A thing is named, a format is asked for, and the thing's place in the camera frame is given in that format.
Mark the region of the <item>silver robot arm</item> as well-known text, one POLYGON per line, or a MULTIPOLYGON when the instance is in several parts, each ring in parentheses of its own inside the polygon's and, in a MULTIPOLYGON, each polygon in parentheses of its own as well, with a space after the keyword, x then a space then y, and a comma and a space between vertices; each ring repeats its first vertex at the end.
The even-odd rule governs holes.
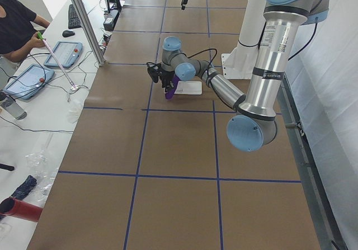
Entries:
POLYGON ((179 82, 200 78, 220 100, 236 112, 227 137, 239 150, 251 152, 277 135, 274 102, 284 78, 298 27, 316 25, 328 15, 329 0, 248 0, 237 47, 224 56, 223 67, 236 78, 249 78, 247 93, 204 60, 189 58, 174 36, 163 42, 162 61, 148 64, 153 82, 161 82, 172 98, 179 82))

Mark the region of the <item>person's hand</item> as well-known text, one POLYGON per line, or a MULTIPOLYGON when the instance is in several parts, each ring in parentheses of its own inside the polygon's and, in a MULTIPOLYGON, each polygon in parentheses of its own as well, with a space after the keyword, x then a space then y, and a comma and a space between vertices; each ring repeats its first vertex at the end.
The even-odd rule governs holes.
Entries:
POLYGON ((43 48, 45 46, 44 42, 36 34, 32 36, 29 42, 32 48, 43 48))

